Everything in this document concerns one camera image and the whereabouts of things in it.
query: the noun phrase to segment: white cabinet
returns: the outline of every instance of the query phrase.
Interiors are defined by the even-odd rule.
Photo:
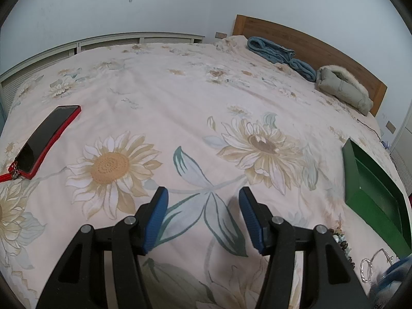
[[[391,153],[408,195],[412,194],[412,116]]]

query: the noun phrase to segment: floral bedsheet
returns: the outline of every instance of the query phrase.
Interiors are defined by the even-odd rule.
[[[155,248],[140,257],[154,308],[252,309],[267,259],[252,247],[237,195],[292,225],[346,234],[360,261],[388,245],[344,202],[341,147],[351,137],[393,178],[376,120],[323,94],[286,65],[246,48],[136,44],[82,52],[27,80],[0,138],[3,172],[59,105],[82,112],[32,180],[0,187],[0,269],[27,308],[85,223],[111,226],[159,185],[169,207]],[[386,269],[377,257],[375,269]],[[297,254],[290,308],[298,308]]]

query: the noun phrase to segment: white wall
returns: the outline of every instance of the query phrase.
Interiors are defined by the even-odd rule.
[[[19,0],[0,32],[0,74],[58,45],[120,32],[205,35],[211,0]]]
[[[389,0],[19,0],[0,32],[0,74],[49,48],[119,32],[231,34],[236,14],[277,22],[346,53],[387,86],[377,120],[400,130],[412,99],[412,36]]]
[[[377,115],[400,130],[412,99],[412,36],[389,0],[213,0],[208,40],[231,34],[236,14],[280,23],[349,55],[388,86]]]

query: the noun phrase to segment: wooden headboard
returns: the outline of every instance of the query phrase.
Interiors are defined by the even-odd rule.
[[[369,92],[373,101],[371,114],[376,116],[385,96],[386,85],[361,64],[334,47],[303,32],[269,21],[238,15],[233,35],[263,37],[296,52],[296,58],[308,63],[315,70],[325,65],[338,65],[351,72]]]

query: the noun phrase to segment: blue cloth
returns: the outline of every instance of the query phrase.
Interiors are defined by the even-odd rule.
[[[295,51],[292,49],[284,48],[262,37],[249,38],[248,48],[250,51],[260,55],[271,63],[288,64],[310,82],[316,81],[316,71],[308,63],[293,58]]]
[[[412,267],[412,255],[396,262],[389,267],[372,286],[369,291],[369,299],[373,308],[383,308],[399,289],[402,282]]]

